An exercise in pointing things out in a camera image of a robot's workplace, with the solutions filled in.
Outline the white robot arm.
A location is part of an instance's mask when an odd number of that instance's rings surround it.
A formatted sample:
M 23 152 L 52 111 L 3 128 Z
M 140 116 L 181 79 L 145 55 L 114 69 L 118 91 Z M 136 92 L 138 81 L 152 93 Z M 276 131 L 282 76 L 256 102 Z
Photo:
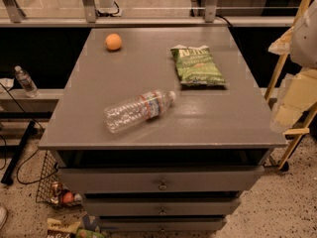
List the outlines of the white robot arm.
M 283 133 L 290 129 L 303 112 L 317 102 L 317 0 L 314 0 L 294 27 L 273 42 L 268 51 L 289 55 L 301 66 L 296 75 L 287 75 L 273 105 L 270 129 Z

